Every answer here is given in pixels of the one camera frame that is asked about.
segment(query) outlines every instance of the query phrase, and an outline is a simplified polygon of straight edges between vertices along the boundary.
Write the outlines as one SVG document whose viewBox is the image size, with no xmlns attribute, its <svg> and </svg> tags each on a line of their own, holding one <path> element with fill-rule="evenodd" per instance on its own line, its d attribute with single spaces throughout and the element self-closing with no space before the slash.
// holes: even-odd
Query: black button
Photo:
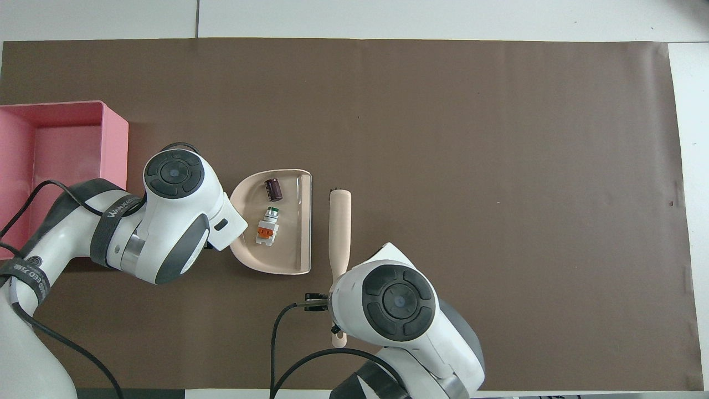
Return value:
<svg viewBox="0 0 709 399">
<path fill-rule="evenodd" d="M 152 157 L 150 160 L 150 163 L 147 164 L 147 175 L 148 176 L 155 176 L 157 174 L 157 170 L 160 167 L 160 164 L 165 162 L 167 160 L 167 154 L 160 153 L 157 154 L 156 156 Z"/>
<path fill-rule="evenodd" d="M 364 279 L 364 291 L 370 295 L 379 295 L 381 290 L 394 280 L 396 280 L 396 270 L 390 265 L 379 266 Z"/>
<path fill-rule="evenodd" d="M 384 310 L 395 319 L 408 319 L 418 308 L 417 294 L 406 284 L 394 284 L 384 291 Z"/>
<path fill-rule="evenodd" d="M 177 195 L 177 187 L 169 185 L 160 179 L 155 179 L 150 182 L 150 186 L 155 189 L 155 191 L 157 192 L 156 194 L 164 194 L 169 197 L 174 197 L 175 195 Z"/>
<path fill-rule="evenodd" d="M 367 305 L 367 312 L 372 322 L 375 324 L 373 327 L 378 327 L 385 333 L 389 335 L 396 334 L 396 323 L 387 319 L 384 313 L 381 311 L 381 307 L 378 303 L 372 302 Z"/>
<path fill-rule="evenodd" d="M 413 270 L 406 270 L 403 272 L 403 279 L 411 283 L 418 291 L 419 296 L 423 300 L 431 299 L 431 289 L 428 286 L 428 282 L 421 277 L 420 274 Z"/>
<path fill-rule="evenodd" d="M 214 226 L 214 229 L 215 229 L 216 231 L 220 231 L 220 230 L 223 229 L 224 226 L 226 226 L 228 223 L 229 223 L 229 222 L 227 222 L 226 219 L 222 219 L 222 220 L 219 221 L 219 223 L 217 223 L 217 224 Z"/>
<path fill-rule="evenodd" d="M 182 189 L 185 192 L 190 192 L 194 190 L 199 184 L 199 180 L 202 178 L 202 171 L 192 168 L 192 176 L 187 179 L 187 181 L 182 185 Z"/>
<path fill-rule="evenodd" d="M 160 177 L 173 185 L 187 180 L 188 173 L 187 165 L 178 160 L 168 161 L 160 168 Z"/>
<path fill-rule="evenodd" d="M 172 157 L 182 159 L 192 166 L 199 165 L 199 158 L 197 158 L 197 155 L 194 155 L 187 150 L 172 150 Z"/>
<path fill-rule="evenodd" d="M 403 334 L 407 337 L 412 335 L 421 335 L 426 332 L 426 329 L 433 320 L 433 311 L 430 307 L 422 307 L 418 316 L 403 326 Z"/>
</svg>

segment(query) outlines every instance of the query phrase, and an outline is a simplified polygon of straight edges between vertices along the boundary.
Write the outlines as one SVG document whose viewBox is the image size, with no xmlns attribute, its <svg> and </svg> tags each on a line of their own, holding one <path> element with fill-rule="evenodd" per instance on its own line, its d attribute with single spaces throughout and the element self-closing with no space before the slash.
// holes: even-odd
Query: black circular joint cover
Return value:
<svg viewBox="0 0 709 399">
<path fill-rule="evenodd" d="M 204 181 L 204 166 L 197 155 L 182 149 L 152 157 L 143 173 L 148 189 L 163 198 L 178 199 L 196 191 Z"/>
<path fill-rule="evenodd" d="M 404 284 L 390 285 L 382 298 L 384 310 L 396 319 L 408 319 L 418 308 L 416 294 Z"/>
<path fill-rule="evenodd" d="M 428 281 L 412 268 L 382 265 L 362 284 L 364 316 L 372 328 L 393 341 L 410 341 L 428 330 L 435 300 Z"/>
<path fill-rule="evenodd" d="M 160 168 L 160 177 L 169 184 L 177 184 L 187 180 L 189 169 L 184 161 L 169 160 Z"/>
</svg>

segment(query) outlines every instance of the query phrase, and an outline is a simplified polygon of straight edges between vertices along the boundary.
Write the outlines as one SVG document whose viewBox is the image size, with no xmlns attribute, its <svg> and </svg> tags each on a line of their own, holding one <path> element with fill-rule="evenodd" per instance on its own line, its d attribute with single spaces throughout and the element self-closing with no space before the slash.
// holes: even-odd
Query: brown capacitor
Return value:
<svg viewBox="0 0 709 399">
<path fill-rule="evenodd" d="M 266 184 L 266 192 L 268 192 L 268 199 L 270 202 L 276 202 L 283 199 L 281 185 L 278 183 L 278 179 L 269 179 L 264 183 Z"/>
</svg>

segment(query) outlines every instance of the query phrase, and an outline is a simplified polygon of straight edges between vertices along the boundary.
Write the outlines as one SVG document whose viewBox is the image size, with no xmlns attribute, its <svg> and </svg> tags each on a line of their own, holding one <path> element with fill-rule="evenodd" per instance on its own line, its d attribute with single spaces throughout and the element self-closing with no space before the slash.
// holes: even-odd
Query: black strap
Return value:
<svg viewBox="0 0 709 399">
<path fill-rule="evenodd" d="M 17 277 L 18 280 L 27 284 L 37 295 L 37 302 L 42 303 L 49 295 L 49 279 L 45 272 L 40 269 L 41 258 L 32 256 L 27 261 L 22 258 L 12 258 L 0 266 L 0 275 Z"/>
<path fill-rule="evenodd" d="M 367 361 L 356 374 L 374 390 L 381 399 L 411 399 L 384 369 L 373 361 Z"/>
<path fill-rule="evenodd" d="M 93 262 L 108 267 L 108 261 L 106 260 L 108 245 L 111 243 L 113 233 L 116 232 L 118 224 L 121 222 L 121 217 L 142 200 L 142 198 L 132 194 L 126 195 L 114 202 L 101 215 L 99 224 L 96 225 L 96 230 L 94 230 L 94 236 L 91 238 L 91 248 L 89 249 Z"/>
</svg>

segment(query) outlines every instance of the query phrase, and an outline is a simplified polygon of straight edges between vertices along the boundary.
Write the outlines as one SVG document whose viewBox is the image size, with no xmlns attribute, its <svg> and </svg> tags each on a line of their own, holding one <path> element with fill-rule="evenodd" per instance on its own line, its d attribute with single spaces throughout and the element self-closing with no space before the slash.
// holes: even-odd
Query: black cable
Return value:
<svg viewBox="0 0 709 399">
<path fill-rule="evenodd" d="M 119 399 L 124 399 L 123 396 L 123 391 L 121 390 L 121 386 L 118 384 L 118 381 L 116 381 L 116 378 L 113 377 L 113 374 L 109 371 L 109 369 L 101 363 L 100 360 L 98 360 L 94 355 L 91 354 L 91 352 L 87 351 L 86 349 L 80 347 L 78 344 L 73 342 L 72 340 L 68 339 L 67 337 L 62 336 L 58 332 L 55 332 L 51 330 L 49 327 L 45 326 L 44 324 L 38 322 L 32 316 L 28 315 L 27 312 L 20 306 L 19 303 L 15 302 L 12 304 L 12 310 L 15 311 L 15 313 L 24 321 L 27 323 L 30 323 L 33 325 L 36 329 L 39 329 L 41 332 L 47 334 L 48 336 L 58 340 L 59 342 L 63 343 L 64 345 L 67 345 L 69 348 L 74 349 L 75 351 L 81 353 L 85 357 L 87 357 L 90 361 L 92 361 L 96 367 L 100 368 L 101 371 L 104 372 L 106 377 L 110 380 L 111 385 L 113 385 L 113 389 L 116 390 L 116 395 L 118 395 Z"/>
<path fill-rule="evenodd" d="M 10 244 L 5 244 L 4 242 L 0 241 L 0 247 L 5 248 L 6 250 L 12 252 L 12 254 L 16 258 L 22 257 L 22 253 L 20 253 L 20 250 L 18 250 L 17 248 L 15 248 L 14 246 L 12 246 Z"/>
<path fill-rule="evenodd" d="M 5 225 L 5 227 L 3 227 L 2 230 L 0 230 L 0 239 L 2 239 L 2 238 L 5 236 L 5 234 L 7 234 L 7 232 L 10 230 L 10 228 L 12 228 L 12 226 L 20 219 L 20 217 L 22 217 L 22 215 L 25 213 L 25 211 L 27 211 L 27 208 L 29 208 L 30 204 L 32 204 L 32 201 L 34 201 L 35 197 L 37 197 L 37 194 L 39 193 L 39 191 L 42 190 L 45 186 L 48 186 L 48 185 L 55 185 L 55 186 L 61 188 L 61 189 L 64 190 L 64 192 L 67 193 L 67 195 L 68 195 L 72 200 L 74 200 L 79 206 L 81 206 L 82 208 L 84 208 L 84 209 L 86 209 L 87 211 L 91 212 L 92 214 L 95 214 L 95 215 L 97 215 L 97 216 L 99 216 L 99 217 L 104 214 L 103 212 L 101 212 L 101 211 L 99 211 L 99 210 L 97 210 L 97 209 L 92 208 L 92 207 L 89 206 L 86 202 L 81 201 L 79 198 L 77 198 L 77 196 L 74 195 L 74 193 L 73 193 L 66 185 L 64 185 L 64 183 L 58 182 L 58 181 L 56 181 L 56 180 L 45 180 L 45 181 L 41 182 L 40 184 L 38 184 L 37 187 L 35 187 L 34 190 L 32 190 L 32 192 L 30 193 L 30 196 L 27 197 L 27 200 L 26 200 L 25 203 L 22 205 L 22 207 L 20 208 L 20 210 L 18 210 L 17 213 L 15 213 L 15 216 L 13 216 L 12 219 L 10 219 L 10 221 Z M 146 200 L 146 199 L 147 199 L 147 195 L 146 195 L 146 194 L 143 194 L 143 199 L 142 199 L 139 203 L 137 203 L 136 205 L 134 205 L 133 208 L 129 209 L 129 210 L 128 210 L 125 214 L 123 214 L 121 217 L 127 217 L 127 216 L 130 216 L 130 215 L 136 213 L 136 212 L 145 204 L 145 200 Z M 13 254 L 14 254 L 15 256 L 19 257 L 19 258 L 22 258 L 22 257 L 23 257 L 23 256 L 22 256 L 22 253 L 21 253 L 20 251 L 17 251 L 16 248 L 14 248 L 14 247 L 8 248 L 7 244 L 1 243 L 1 242 L 0 242 L 0 246 L 2 246 L 3 248 L 8 249 L 8 250 L 10 250 L 10 251 L 13 251 L 13 250 L 14 250 L 14 251 L 13 251 Z"/>
<path fill-rule="evenodd" d="M 20 210 L 17 211 L 15 216 L 13 216 L 13 218 L 10 219 L 10 221 L 8 222 L 8 224 L 5 225 L 5 227 L 2 229 L 2 231 L 0 231 L 0 239 L 3 238 L 5 236 L 5 234 L 7 234 L 8 230 L 10 230 L 10 228 L 15 224 L 15 222 L 17 222 L 18 219 L 20 219 L 22 214 L 25 213 L 25 211 L 27 210 L 27 208 L 29 208 L 32 201 L 34 201 L 35 197 L 37 197 L 37 194 L 39 193 L 39 191 L 42 188 L 44 188 L 44 186 L 47 186 L 47 185 L 55 185 L 55 186 L 61 188 L 62 190 L 64 190 L 64 192 L 67 193 L 67 195 L 69 195 L 72 198 L 72 200 L 76 201 L 77 204 L 81 205 L 83 208 L 85 208 L 87 211 L 91 212 L 92 214 L 95 214 L 98 216 L 101 216 L 103 214 L 103 212 L 97 211 L 96 209 L 87 205 L 86 202 L 83 202 L 80 199 L 78 199 L 71 191 L 69 191 L 69 188 L 67 186 L 65 186 L 64 183 L 58 182 L 56 180 L 45 180 L 45 181 L 41 182 L 40 184 L 38 184 L 34 190 L 32 190 L 32 193 L 30 193 L 30 196 L 27 197 L 25 204 L 22 205 L 22 207 L 20 208 Z"/>
<path fill-rule="evenodd" d="M 281 322 L 283 316 L 291 309 L 298 307 L 298 304 L 291 303 L 290 305 L 283 308 L 283 310 L 276 317 L 276 321 L 273 324 L 273 332 L 271 333 L 271 385 L 269 389 L 273 392 L 273 385 L 276 382 L 276 333 L 278 332 L 278 324 Z"/>
<path fill-rule="evenodd" d="M 163 147 L 162 150 L 160 150 L 160 151 L 165 151 L 165 150 L 169 150 L 170 148 L 180 147 L 180 146 L 187 147 L 190 150 L 194 151 L 195 153 L 199 154 L 199 151 L 197 150 L 197 148 L 195 146 L 191 145 L 190 143 L 185 143 L 183 141 L 177 141 L 175 143 L 168 144 L 165 147 Z"/>
<path fill-rule="evenodd" d="M 308 363 L 309 361 L 316 359 L 318 357 L 326 356 L 326 355 L 331 355 L 331 354 L 349 354 L 349 355 L 355 355 L 355 356 L 360 356 L 363 357 L 367 360 L 373 361 L 376 364 L 379 364 L 384 370 L 388 371 L 391 376 L 396 379 L 396 382 L 399 384 L 401 389 L 406 389 L 404 388 L 403 380 L 401 379 L 401 376 L 396 372 L 396 370 L 393 369 L 388 363 L 386 363 L 384 360 L 381 358 L 370 354 L 365 351 L 360 351 L 359 349 L 350 349 L 350 348 L 334 348 L 334 349 L 325 349 L 322 351 L 317 351 L 315 353 L 309 354 L 306 357 L 302 358 L 301 360 L 297 361 L 291 368 L 289 368 L 285 373 L 283 373 L 283 376 L 281 379 L 278 380 L 276 385 L 271 389 L 271 395 L 270 399 L 275 399 L 276 398 L 276 393 L 278 393 L 278 390 L 281 389 L 283 386 L 283 383 L 286 382 L 286 379 L 300 366 Z"/>
</svg>

